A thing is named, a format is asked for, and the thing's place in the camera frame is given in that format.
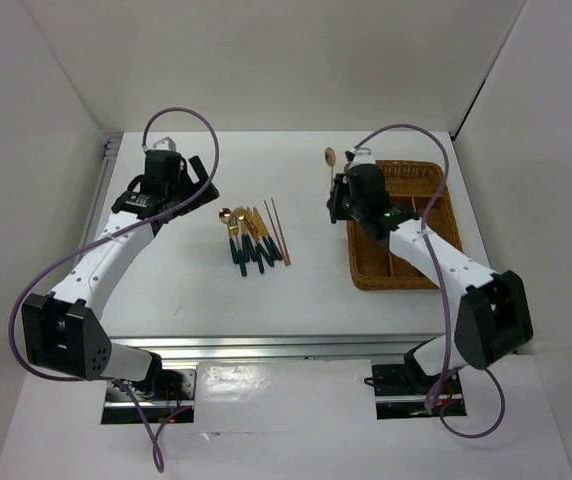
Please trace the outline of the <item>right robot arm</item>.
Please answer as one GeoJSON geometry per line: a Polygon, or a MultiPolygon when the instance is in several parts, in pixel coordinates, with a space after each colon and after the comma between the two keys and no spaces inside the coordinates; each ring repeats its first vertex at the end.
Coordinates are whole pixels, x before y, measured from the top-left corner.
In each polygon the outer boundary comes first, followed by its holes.
{"type": "Polygon", "coordinates": [[[350,275],[361,290],[437,288],[444,334],[405,353],[402,379],[427,393],[443,373],[484,370],[528,343],[533,327],[523,281],[461,250],[444,174],[434,163],[377,161],[336,174],[327,202],[347,224],[350,275]]]}

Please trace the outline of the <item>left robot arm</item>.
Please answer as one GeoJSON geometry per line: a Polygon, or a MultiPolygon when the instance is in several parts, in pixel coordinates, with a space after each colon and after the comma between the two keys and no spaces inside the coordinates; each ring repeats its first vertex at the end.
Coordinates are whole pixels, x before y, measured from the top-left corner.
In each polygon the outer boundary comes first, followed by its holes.
{"type": "Polygon", "coordinates": [[[128,381],[142,399],[159,395],[165,378],[160,356],[113,342],[100,320],[116,286],[162,226],[218,196],[199,157],[148,151],[143,173],[115,200],[101,234],[73,270],[47,294],[22,302],[29,365],[80,380],[128,381]]]}

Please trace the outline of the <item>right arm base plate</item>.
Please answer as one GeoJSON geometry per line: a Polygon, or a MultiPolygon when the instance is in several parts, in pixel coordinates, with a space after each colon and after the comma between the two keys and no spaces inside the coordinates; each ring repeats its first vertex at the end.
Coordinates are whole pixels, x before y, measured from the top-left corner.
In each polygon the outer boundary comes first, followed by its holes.
{"type": "Polygon", "coordinates": [[[466,416],[463,390],[457,374],[445,383],[437,405],[427,409],[425,398],[436,378],[411,383],[401,364],[379,364],[371,367],[371,375],[363,383],[373,390],[378,420],[438,417],[442,407],[446,416],[466,416]]]}

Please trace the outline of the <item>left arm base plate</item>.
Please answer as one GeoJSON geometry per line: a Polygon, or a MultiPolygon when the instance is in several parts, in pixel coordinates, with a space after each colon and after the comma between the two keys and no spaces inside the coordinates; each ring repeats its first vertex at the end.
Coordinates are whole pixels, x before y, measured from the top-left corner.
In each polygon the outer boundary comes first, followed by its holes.
{"type": "MultiPolygon", "coordinates": [[[[131,382],[126,382],[126,385],[151,424],[161,424],[166,419],[174,424],[193,423],[197,370],[194,367],[171,369],[164,375],[162,386],[150,393],[137,389],[131,382]]],[[[141,424],[135,403],[114,384],[106,388],[101,424],[141,424]]]]}

